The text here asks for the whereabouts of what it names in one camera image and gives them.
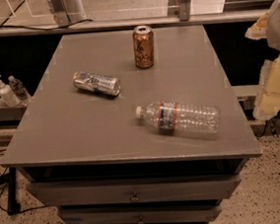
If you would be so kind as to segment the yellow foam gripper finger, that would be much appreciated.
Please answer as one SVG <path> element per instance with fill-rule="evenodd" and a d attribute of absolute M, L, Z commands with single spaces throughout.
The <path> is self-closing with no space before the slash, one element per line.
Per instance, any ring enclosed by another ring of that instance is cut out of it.
<path fill-rule="evenodd" d="M 260 40 L 261 38 L 266 38 L 267 32 L 267 20 L 268 20 L 268 12 L 263 14 L 256 23 L 251 25 L 246 33 L 245 38 L 250 38 L 253 40 Z"/>
<path fill-rule="evenodd" d="M 265 121 L 280 112 L 280 54 L 275 60 L 265 60 L 260 70 L 253 116 Z"/>

